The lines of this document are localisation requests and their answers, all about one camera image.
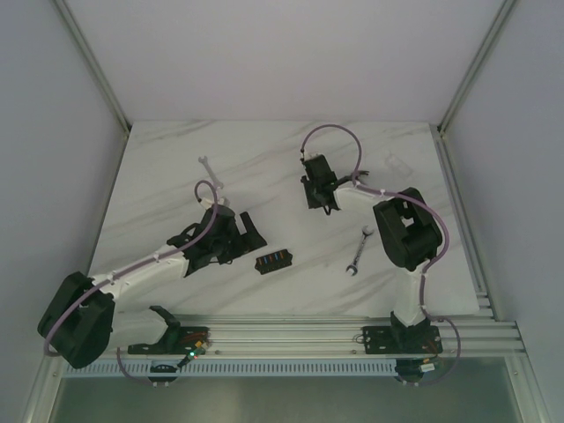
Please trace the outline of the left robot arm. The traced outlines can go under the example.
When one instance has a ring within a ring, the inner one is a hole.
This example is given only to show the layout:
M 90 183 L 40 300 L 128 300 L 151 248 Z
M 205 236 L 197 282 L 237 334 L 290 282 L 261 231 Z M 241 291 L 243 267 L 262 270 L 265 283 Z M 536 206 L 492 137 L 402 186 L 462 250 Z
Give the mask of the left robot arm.
M 143 296 L 211 263 L 230 264 L 266 244 L 248 213 L 235 214 L 220 205 L 128 266 L 96 276 L 71 273 L 38 323 L 45 350 L 60 354 L 76 369 L 117 348 L 130 353 L 184 353 L 186 329 L 164 306 L 142 305 Z

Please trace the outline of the black fuse box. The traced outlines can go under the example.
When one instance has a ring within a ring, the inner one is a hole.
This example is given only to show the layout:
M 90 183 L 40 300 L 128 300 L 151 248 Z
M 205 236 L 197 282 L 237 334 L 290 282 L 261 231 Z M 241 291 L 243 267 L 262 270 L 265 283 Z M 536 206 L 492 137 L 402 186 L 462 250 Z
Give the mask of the black fuse box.
M 293 255 L 287 249 L 259 256 L 256 259 L 255 269 L 265 275 L 288 267 L 293 262 Z

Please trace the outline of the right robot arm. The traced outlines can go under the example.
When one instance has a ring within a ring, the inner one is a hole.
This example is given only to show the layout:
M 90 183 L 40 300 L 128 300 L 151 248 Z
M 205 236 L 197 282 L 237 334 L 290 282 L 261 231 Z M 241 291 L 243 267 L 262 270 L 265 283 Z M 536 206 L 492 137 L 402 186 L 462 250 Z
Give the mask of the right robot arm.
M 301 164 L 310 209 L 375 218 L 383 250 L 397 268 L 397 300 L 391 316 L 399 324 L 391 328 L 390 341 L 399 351 L 409 352 L 422 338 L 418 324 L 429 317 L 424 280 L 430 265 L 449 246 L 447 228 L 413 187 L 393 193 L 370 189 L 352 176 L 338 179 L 322 154 L 305 155 Z

